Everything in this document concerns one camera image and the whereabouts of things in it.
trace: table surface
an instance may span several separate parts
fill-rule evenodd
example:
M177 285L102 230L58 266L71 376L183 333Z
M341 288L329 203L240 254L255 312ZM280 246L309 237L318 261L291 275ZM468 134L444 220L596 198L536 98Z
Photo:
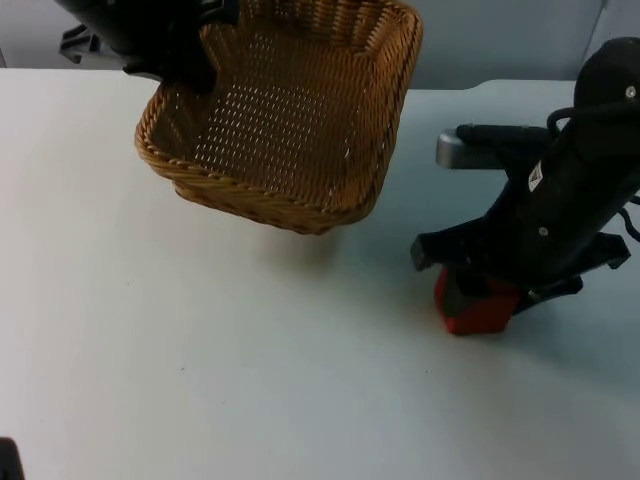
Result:
M323 237L179 199L132 145L154 88L0 71L0 436L27 479L640 477L633 241L493 337L448 336L409 259L504 182L437 167L438 133L541 125L571 83L411 91L376 209Z

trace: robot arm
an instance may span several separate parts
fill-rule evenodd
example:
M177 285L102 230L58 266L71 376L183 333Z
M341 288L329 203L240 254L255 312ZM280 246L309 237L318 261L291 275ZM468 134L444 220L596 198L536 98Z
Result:
M552 113L546 130L461 126L441 136L440 164L500 164L508 176L482 218L413 245L418 270L444 266L436 301L452 333L501 331L513 314L580 291L583 273L630 256L600 230L621 213L635 232L623 207L640 189L636 88L640 39L616 39L584 65L574 107Z
M238 0L56 0L82 25L63 35L60 52L113 57L126 73L180 81L197 92L215 85L216 72L200 43L211 22L236 24Z

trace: white label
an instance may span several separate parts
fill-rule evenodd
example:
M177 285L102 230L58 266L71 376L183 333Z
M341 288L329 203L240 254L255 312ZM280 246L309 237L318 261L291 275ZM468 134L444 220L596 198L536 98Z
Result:
M529 191L533 192L538 184L542 181L542 163L538 162L538 165L529 174Z

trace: woven basket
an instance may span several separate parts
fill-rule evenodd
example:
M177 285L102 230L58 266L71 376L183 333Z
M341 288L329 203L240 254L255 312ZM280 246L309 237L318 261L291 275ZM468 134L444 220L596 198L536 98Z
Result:
M243 0L201 38L218 72L196 95L161 84L136 132L183 198L323 233L373 208L422 23L391 0Z

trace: cable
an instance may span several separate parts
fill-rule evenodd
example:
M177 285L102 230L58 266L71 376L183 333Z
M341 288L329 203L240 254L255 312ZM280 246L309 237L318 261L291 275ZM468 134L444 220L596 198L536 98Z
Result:
M633 222L631 221L631 217L629 216L629 212L627 212L626 208L620 209L618 214L624 220L624 228L627 230L627 233L633 238L636 242L640 242L640 232L636 230L633 226Z
M640 102L603 103L591 107L561 108L547 117L547 130L554 140L560 135L558 122L565 119L612 120L620 116L640 115Z

